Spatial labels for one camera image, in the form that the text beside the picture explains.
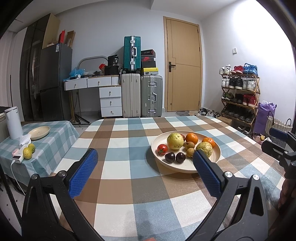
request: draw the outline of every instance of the woven basket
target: woven basket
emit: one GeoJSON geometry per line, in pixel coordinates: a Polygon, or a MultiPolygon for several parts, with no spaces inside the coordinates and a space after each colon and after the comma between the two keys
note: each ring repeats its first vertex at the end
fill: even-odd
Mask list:
{"type": "Polygon", "coordinates": [[[272,114],[271,111],[268,112],[268,116],[267,116],[267,122],[266,122],[266,127],[265,127],[265,135],[266,137],[269,137],[271,139],[272,142],[276,143],[277,145],[286,148],[287,143],[284,141],[281,141],[273,136],[269,135],[269,130],[270,128],[275,128],[278,129],[280,131],[291,131],[292,130],[292,126],[291,125],[287,125],[288,120],[286,122],[286,124],[284,124],[282,121],[274,118],[274,115],[272,114]]]}

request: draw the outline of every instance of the tangerine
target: tangerine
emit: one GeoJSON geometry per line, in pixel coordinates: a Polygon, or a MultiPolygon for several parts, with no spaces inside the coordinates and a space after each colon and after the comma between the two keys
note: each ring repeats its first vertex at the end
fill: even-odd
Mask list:
{"type": "Polygon", "coordinates": [[[212,138],[210,138],[210,137],[206,137],[206,138],[204,138],[204,139],[202,140],[202,142],[209,142],[209,143],[212,145],[213,148],[214,148],[215,145],[216,145],[215,141],[214,141],[212,138]]]}
{"type": "Polygon", "coordinates": [[[198,143],[198,137],[194,133],[188,133],[185,137],[186,142],[193,142],[194,145],[198,143]]]}

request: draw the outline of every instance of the charging cable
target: charging cable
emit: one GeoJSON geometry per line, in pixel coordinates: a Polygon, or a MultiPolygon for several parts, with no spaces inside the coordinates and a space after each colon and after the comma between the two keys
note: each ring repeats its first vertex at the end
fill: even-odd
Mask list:
{"type": "Polygon", "coordinates": [[[12,171],[12,165],[13,165],[13,163],[15,163],[15,160],[13,160],[12,161],[12,163],[10,164],[10,170],[11,170],[11,172],[12,172],[12,174],[13,174],[13,171],[12,171]]]}

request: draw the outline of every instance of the red sneaker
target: red sneaker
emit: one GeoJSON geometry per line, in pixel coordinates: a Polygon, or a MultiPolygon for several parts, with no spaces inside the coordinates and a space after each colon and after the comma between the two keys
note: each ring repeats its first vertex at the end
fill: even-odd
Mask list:
{"type": "Polygon", "coordinates": [[[238,69],[238,66],[235,66],[234,67],[234,70],[231,71],[231,74],[236,74],[237,73],[237,71],[236,71],[237,69],[238,69]]]}
{"type": "Polygon", "coordinates": [[[255,107],[256,105],[256,97],[254,94],[248,94],[249,96],[249,103],[248,103],[248,106],[250,107],[255,107]]]}
{"type": "Polygon", "coordinates": [[[243,105],[248,105],[248,102],[249,102],[249,95],[248,94],[244,94],[244,98],[243,98],[242,104],[243,105]]]}
{"type": "Polygon", "coordinates": [[[242,71],[244,70],[243,66],[236,66],[236,68],[234,67],[234,70],[237,74],[242,74],[242,71]]]}

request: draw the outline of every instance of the metal bolt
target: metal bolt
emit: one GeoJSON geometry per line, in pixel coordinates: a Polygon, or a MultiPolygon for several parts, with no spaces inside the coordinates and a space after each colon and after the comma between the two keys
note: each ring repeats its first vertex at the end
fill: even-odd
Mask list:
{"type": "Polygon", "coordinates": [[[66,175],[66,171],[59,171],[57,174],[59,177],[64,177],[66,175]]]}
{"type": "Polygon", "coordinates": [[[31,178],[34,180],[34,179],[36,179],[38,177],[38,174],[33,174],[32,176],[31,176],[31,178]]]}
{"type": "Polygon", "coordinates": [[[256,181],[259,180],[259,176],[255,174],[255,175],[253,175],[253,179],[256,181]]]}
{"type": "Polygon", "coordinates": [[[224,174],[225,174],[226,177],[232,177],[233,176],[232,172],[229,172],[229,171],[225,172],[224,174]]]}

